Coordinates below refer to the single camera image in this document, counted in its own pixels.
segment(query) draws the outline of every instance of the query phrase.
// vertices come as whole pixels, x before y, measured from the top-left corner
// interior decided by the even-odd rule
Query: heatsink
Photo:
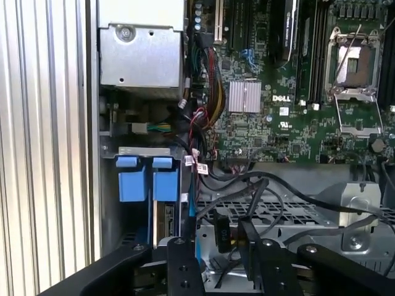
[[[231,81],[229,108],[231,113],[260,113],[262,83],[256,80]]]

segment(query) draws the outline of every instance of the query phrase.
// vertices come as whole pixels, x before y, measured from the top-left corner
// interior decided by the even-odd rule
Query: metal bracket
[[[355,38],[359,41],[360,46],[369,46],[375,50],[375,59],[373,65],[372,82],[366,88],[344,88],[341,85],[337,85],[336,81],[332,79],[331,63],[333,61],[333,48],[343,46],[350,39]],[[369,35],[359,33],[355,36],[355,33],[343,34],[339,27],[335,27],[330,36],[328,43],[328,52],[326,55],[326,73],[325,73],[325,92],[328,102],[335,100],[336,109],[338,111],[339,128],[342,134],[351,134],[357,138],[369,138],[371,134],[382,134],[383,133],[383,120],[381,119],[380,109],[378,107],[376,92],[378,84],[378,63],[380,60],[380,38],[377,30],[373,30]],[[359,102],[364,104],[374,104],[373,107],[377,111],[379,118],[378,126],[371,128],[364,128],[358,130],[353,126],[346,126],[343,122],[339,102],[350,101],[352,98],[357,99]]]

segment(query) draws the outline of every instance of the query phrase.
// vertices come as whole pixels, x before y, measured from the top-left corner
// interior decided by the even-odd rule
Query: green circuit board
[[[299,40],[301,45],[294,45],[288,63],[275,67],[268,56],[272,1],[274,0],[253,1],[254,19],[250,47],[254,51],[258,72],[251,70],[239,51],[230,50],[226,35],[223,44],[216,48],[225,87],[228,88],[232,81],[261,81],[261,105],[258,113],[229,112],[225,109],[216,122],[214,131],[207,136],[210,148],[217,151],[208,157],[227,163],[242,163],[256,149],[268,146],[273,148],[272,151],[258,154],[258,162],[277,162],[276,151],[285,154],[287,161],[293,163],[328,163],[332,160],[334,163],[357,163],[357,159],[347,152],[359,154],[366,163],[375,163],[376,158],[380,156],[392,159],[395,147],[395,117],[392,112],[379,111],[376,104],[364,104],[353,100],[341,102],[337,107],[333,100],[326,97],[324,87],[319,90],[322,103],[318,110],[314,110],[313,104],[301,103],[309,100],[308,77],[312,68],[314,19],[298,17],[296,28],[299,31],[295,43]],[[229,5],[230,3],[225,1],[225,24],[232,21],[229,20],[231,14],[227,13]],[[386,9],[381,4],[364,0],[333,1],[327,12],[325,31],[322,34],[326,39],[325,46],[329,43],[334,28],[339,28],[341,32],[356,32],[360,24],[360,33],[370,34],[374,31],[382,43],[381,32],[386,21]],[[245,24],[240,19],[234,26],[234,30],[240,30]],[[234,47],[242,48],[243,45],[240,44],[243,43],[244,36],[241,31],[233,36],[236,36],[232,40]],[[281,96],[287,100],[274,101],[273,96]],[[344,126],[353,126],[358,130],[375,128],[381,132],[368,138],[342,133],[339,128],[339,116]],[[384,143],[384,146],[382,149],[379,148],[380,152],[373,152],[370,146],[377,139],[382,140],[380,143]]]

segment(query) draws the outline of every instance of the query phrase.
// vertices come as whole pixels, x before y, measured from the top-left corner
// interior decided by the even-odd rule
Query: ribbed metal surface
[[[85,2],[0,0],[0,295],[90,263]]]
[[[231,81],[229,85],[229,112],[260,112],[260,81]]]

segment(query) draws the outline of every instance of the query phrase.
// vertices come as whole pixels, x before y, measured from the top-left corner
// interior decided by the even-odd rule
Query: blue tab
[[[153,168],[172,168],[173,158],[171,157],[154,157]]]
[[[154,172],[154,200],[176,202],[178,200],[178,169]]]
[[[134,156],[120,156],[117,159],[117,168],[135,168],[137,167],[137,157]]]
[[[119,201],[144,202],[147,199],[148,190],[145,166],[141,171],[119,173],[118,180]]]

